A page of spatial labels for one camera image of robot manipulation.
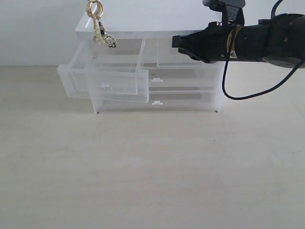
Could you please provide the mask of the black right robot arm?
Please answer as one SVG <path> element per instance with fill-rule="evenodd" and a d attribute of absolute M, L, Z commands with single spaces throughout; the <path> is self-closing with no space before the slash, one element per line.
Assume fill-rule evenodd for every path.
<path fill-rule="evenodd" d="M 172 38 L 172 47 L 195 61 L 224 62 L 228 51 L 233 62 L 267 62 L 294 68 L 305 58 L 305 17 L 280 14 L 275 19 L 261 19 L 257 25 L 222 26 L 209 23 L 202 31 Z"/>

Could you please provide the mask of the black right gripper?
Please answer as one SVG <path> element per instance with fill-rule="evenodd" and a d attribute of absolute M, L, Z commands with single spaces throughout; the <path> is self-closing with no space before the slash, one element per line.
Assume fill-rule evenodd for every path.
<path fill-rule="evenodd" d="M 211 22 L 204 30 L 173 36 L 172 48 L 178 48 L 178 53 L 203 63 L 235 61 L 238 60 L 237 34 L 236 23 L 223 26 L 219 22 Z"/>

